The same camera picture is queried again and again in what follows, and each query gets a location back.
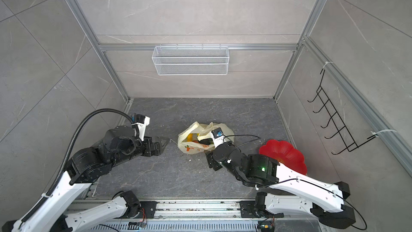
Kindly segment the red flower-shaped plate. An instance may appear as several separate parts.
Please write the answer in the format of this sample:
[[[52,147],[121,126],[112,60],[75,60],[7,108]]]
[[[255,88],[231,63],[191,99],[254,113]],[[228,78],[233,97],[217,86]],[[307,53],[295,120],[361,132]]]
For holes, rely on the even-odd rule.
[[[304,155],[287,141],[269,140],[260,147],[259,154],[268,156],[302,175],[307,175]]]

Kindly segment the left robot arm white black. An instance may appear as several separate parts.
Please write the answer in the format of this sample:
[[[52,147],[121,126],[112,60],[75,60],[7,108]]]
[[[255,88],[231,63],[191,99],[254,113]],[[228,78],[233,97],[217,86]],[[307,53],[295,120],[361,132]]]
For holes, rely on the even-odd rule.
[[[109,219],[145,217],[137,196],[121,191],[107,203],[86,211],[65,214],[72,202],[101,176],[138,156],[152,157],[163,153],[165,137],[139,137],[131,127],[118,126],[89,148],[73,154],[63,168],[63,174],[53,189],[23,218],[6,222],[4,232],[76,232],[85,231]]]

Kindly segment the cream plastic bag orange prints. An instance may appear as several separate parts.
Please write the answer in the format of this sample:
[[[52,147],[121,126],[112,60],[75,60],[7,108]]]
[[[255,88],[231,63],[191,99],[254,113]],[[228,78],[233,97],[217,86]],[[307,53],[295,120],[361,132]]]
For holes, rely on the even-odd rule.
[[[215,145],[212,140],[211,131],[221,128],[224,135],[234,135],[232,129],[226,124],[217,124],[211,122],[210,124],[201,124],[194,122],[185,131],[178,135],[178,148],[185,154],[198,154],[206,151],[213,151]]]

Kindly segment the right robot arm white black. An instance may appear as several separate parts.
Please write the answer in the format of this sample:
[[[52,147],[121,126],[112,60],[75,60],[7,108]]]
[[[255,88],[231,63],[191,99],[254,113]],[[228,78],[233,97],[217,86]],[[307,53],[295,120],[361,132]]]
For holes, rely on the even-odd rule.
[[[271,157],[246,155],[229,142],[207,152],[206,157],[210,168],[225,168],[244,186],[258,191],[253,207],[258,216],[307,214],[336,229],[347,229],[356,222],[354,208],[346,203],[350,188],[345,182],[318,181]]]

